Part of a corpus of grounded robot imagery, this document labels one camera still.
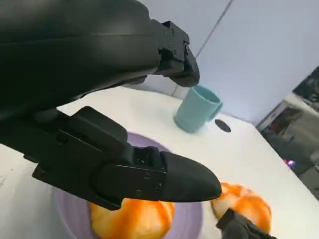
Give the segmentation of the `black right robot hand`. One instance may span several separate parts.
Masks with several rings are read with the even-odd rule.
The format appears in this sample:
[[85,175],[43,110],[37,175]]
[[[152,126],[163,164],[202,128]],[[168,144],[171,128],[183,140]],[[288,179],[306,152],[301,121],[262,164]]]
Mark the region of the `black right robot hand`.
[[221,230],[222,239],[276,239],[232,209],[225,212],[216,227]]

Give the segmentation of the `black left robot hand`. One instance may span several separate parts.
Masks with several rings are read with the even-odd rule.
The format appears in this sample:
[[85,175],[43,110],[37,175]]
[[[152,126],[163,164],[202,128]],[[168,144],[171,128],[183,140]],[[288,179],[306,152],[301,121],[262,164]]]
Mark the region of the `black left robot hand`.
[[124,198],[191,201],[162,191],[178,156],[131,146],[127,131],[92,107],[58,110],[148,75],[197,85],[189,43],[137,0],[1,1],[1,144],[36,163],[34,178],[109,210]]

